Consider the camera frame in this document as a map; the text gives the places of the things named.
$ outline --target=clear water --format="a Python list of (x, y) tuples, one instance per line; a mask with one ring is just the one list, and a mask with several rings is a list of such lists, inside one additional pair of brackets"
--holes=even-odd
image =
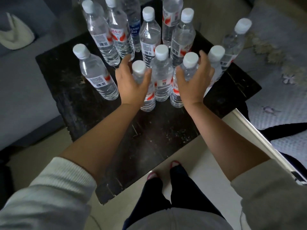
[(221, 76), (223, 74), (222, 73), (222, 66), (221, 66), (221, 62), (220, 61), (211, 63), (211, 67), (214, 68), (215, 71), (214, 71), (213, 77), (212, 77), (212, 79), (210, 81), (210, 84), (209, 84), (208, 88), (206, 89), (204, 97), (209, 92), (209, 90), (214, 85), (214, 83), (217, 82), (221, 78)]
[(122, 9), (127, 15), (134, 51), (141, 51), (139, 32), (141, 28), (141, 5), (139, 0), (122, 0)]
[[(96, 11), (93, 14), (85, 14), (88, 31), (91, 35), (109, 34), (109, 27), (106, 20), (97, 9), (98, 7), (96, 7)], [(111, 42), (110, 46), (97, 46), (104, 60), (109, 65), (116, 66), (120, 63), (120, 57), (113, 42)]]
[(171, 47), (172, 33), (176, 25), (180, 21), (181, 10), (183, 7), (183, 0), (163, 0), (163, 9), (170, 13), (179, 12), (177, 22), (174, 22), (173, 26), (167, 26), (164, 22), (162, 23), (162, 41), (163, 44)]
[[(87, 79), (101, 75), (107, 77), (109, 74), (102, 59), (93, 54), (87, 59), (80, 60), (80, 69), (83, 76)], [(111, 76), (110, 78), (110, 83), (108, 85), (95, 89), (106, 100), (115, 100), (118, 97), (118, 89)]]
[[(146, 44), (154, 44), (155, 47), (161, 44), (161, 27), (155, 20), (150, 22), (143, 22), (140, 30), (140, 40)], [(142, 52), (142, 56), (146, 66), (149, 67), (150, 62), (155, 57), (155, 55), (153, 53), (152, 55), (149, 55)]]
[[(185, 73), (185, 80), (189, 81), (192, 79), (192, 77), (194, 76), (194, 74), (196, 73), (196, 70), (198, 69), (198, 64), (193, 67), (193, 68), (186, 68), (183, 64), (180, 65), (181, 68), (183, 69), (184, 73)], [(174, 76), (173, 76), (173, 87), (172, 87), (172, 91), (171, 91), (171, 95), (170, 95), (170, 99), (171, 99), (171, 104), (176, 107), (176, 108), (181, 108), (183, 107), (183, 103), (181, 101), (180, 95), (177, 95), (174, 92), (174, 88), (177, 88), (177, 80), (176, 80), (176, 70), (174, 71)]]
[(192, 46), (195, 35), (196, 35), (196, 32), (195, 32), (195, 29), (192, 23), (183, 23), (180, 21), (180, 23), (174, 29), (173, 35), (172, 35), (172, 46), (171, 46), (171, 53), (170, 53), (170, 59), (174, 67), (181, 65), (183, 62), (183, 57), (184, 57), (184, 55), (180, 56), (180, 54), (178, 54), (177, 52), (178, 50), (175, 50), (175, 48), (178, 48), (178, 45), (180, 45), (180, 47), (183, 47), (183, 48)]
[[(141, 84), (143, 82), (144, 75), (133, 73), (133, 78), (138, 84)], [(151, 79), (151, 82), (148, 86), (148, 93), (147, 94), (149, 94), (149, 93), (154, 94), (154, 91), (155, 91), (154, 90), (154, 82)], [(141, 110), (145, 111), (145, 112), (150, 112), (155, 108), (155, 106), (156, 106), (156, 98), (154, 96), (154, 98), (152, 98), (151, 100), (144, 101), (144, 104), (141, 106)]]
[(229, 66), (229, 61), (233, 55), (238, 55), (245, 43), (245, 34), (237, 34), (235, 31), (224, 37), (222, 46), (225, 48), (225, 55), (221, 59), (222, 71), (224, 72)]
[(164, 61), (160, 61), (157, 58), (154, 58), (150, 63), (150, 67), (152, 68), (151, 76), (155, 84), (157, 83), (157, 81), (167, 80), (167, 84), (165, 85), (155, 85), (156, 100), (159, 102), (163, 102), (167, 100), (170, 96), (172, 84), (168, 82), (171, 81), (173, 77), (174, 69), (169, 61), (169, 58)]
[(127, 20), (127, 15), (125, 12), (117, 7), (110, 8), (108, 7), (108, 15), (106, 22), (109, 25), (109, 28), (116, 30), (124, 30), (126, 35), (126, 40), (116, 41), (113, 40), (114, 45), (116, 46), (117, 52), (121, 58), (124, 58), (127, 54), (131, 54), (132, 61), (134, 59), (134, 45), (132, 41), (131, 32), (129, 29), (129, 24)]

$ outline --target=right hand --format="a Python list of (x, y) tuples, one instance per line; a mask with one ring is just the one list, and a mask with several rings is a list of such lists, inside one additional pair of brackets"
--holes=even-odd
[(115, 70), (117, 87), (122, 100), (122, 104), (129, 104), (137, 110), (141, 108), (148, 92), (148, 86), (151, 80), (151, 69), (148, 69), (144, 74), (142, 84), (137, 84), (131, 74), (131, 55), (126, 55), (119, 68)]
[(201, 61), (193, 78), (185, 80), (184, 72), (180, 66), (176, 67), (176, 79), (181, 100), (186, 110), (194, 104), (202, 104), (204, 94), (214, 74), (214, 68), (204, 51), (200, 50)]

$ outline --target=forearm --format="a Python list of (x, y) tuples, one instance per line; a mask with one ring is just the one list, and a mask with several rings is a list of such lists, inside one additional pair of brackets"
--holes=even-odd
[(270, 159), (262, 150), (213, 114), (205, 105), (194, 104), (187, 108), (187, 111), (230, 181)]
[(60, 154), (97, 181), (105, 172), (138, 109), (123, 104)]

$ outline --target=white sleeve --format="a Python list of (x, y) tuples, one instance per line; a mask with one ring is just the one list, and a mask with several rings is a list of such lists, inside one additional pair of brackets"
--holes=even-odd
[(29, 187), (10, 197), (0, 211), (0, 229), (83, 230), (95, 188), (83, 168), (55, 157)]
[(307, 187), (273, 159), (239, 175), (231, 182), (252, 230), (293, 230), (307, 226)]

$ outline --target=foot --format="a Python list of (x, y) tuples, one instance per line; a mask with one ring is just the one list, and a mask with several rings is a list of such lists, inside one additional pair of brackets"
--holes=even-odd
[(147, 180), (150, 180), (152, 178), (158, 178), (158, 174), (156, 174), (155, 172), (151, 172), (150, 174), (148, 174)]
[(172, 161), (170, 167), (173, 168), (175, 166), (181, 165), (179, 161)]

